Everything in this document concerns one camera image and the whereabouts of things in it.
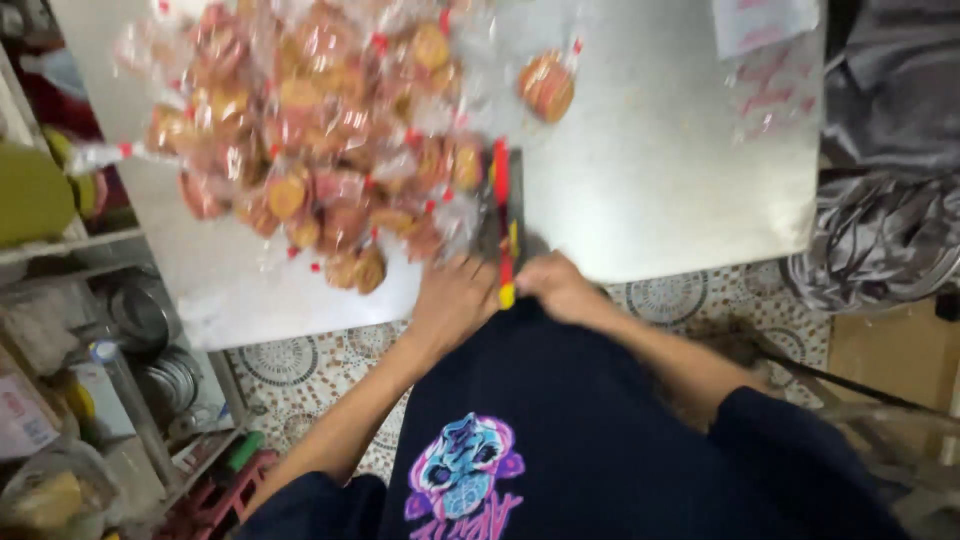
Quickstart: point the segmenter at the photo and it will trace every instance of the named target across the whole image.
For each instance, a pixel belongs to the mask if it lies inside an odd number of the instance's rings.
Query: patterned floor tile
[[[791,296],[775,261],[615,284],[607,290],[621,307],[664,331],[707,341],[736,339],[754,329],[787,356],[827,368],[830,317]],[[269,446],[288,451],[405,329],[400,321],[228,351],[245,395],[268,409],[254,428],[267,435]],[[823,406],[779,367],[773,369],[772,382],[792,403]],[[361,473],[389,480],[406,403],[404,396],[376,434],[360,463]]]

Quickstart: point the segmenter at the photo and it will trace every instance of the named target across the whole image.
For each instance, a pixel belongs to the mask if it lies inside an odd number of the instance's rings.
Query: gray cloth
[[[960,2],[866,2],[844,54],[826,76],[823,129],[840,163],[960,168]]]
[[[957,245],[960,174],[825,171],[811,247],[782,269],[811,308],[883,309],[931,294]]]

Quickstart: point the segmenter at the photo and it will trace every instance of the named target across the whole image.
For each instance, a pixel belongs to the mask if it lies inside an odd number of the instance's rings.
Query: sleeve
[[[908,538],[846,437],[811,412],[739,388],[708,438],[813,537]]]
[[[307,473],[276,492],[240,528],[237,540],[374,538],[387,486],[364,475],[345,487],[324,473]]]

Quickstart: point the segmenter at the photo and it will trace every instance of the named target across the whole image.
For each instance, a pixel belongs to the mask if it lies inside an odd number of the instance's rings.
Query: person
[[[427,269],[407,331],[266,477],[237,538],[906,538],[843,435],[621,311],[562,254]],[[681,422],[656,378],[707,434]],[[351,479],[413,386],[393,476]]]

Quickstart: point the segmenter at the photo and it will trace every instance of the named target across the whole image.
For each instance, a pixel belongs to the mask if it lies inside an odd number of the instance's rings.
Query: navy shirt
[[[843,435],[748,388],[708,435],[608,338],[533,302],[414,388],[390,487],[295,480],[238,538],[906,538]]]

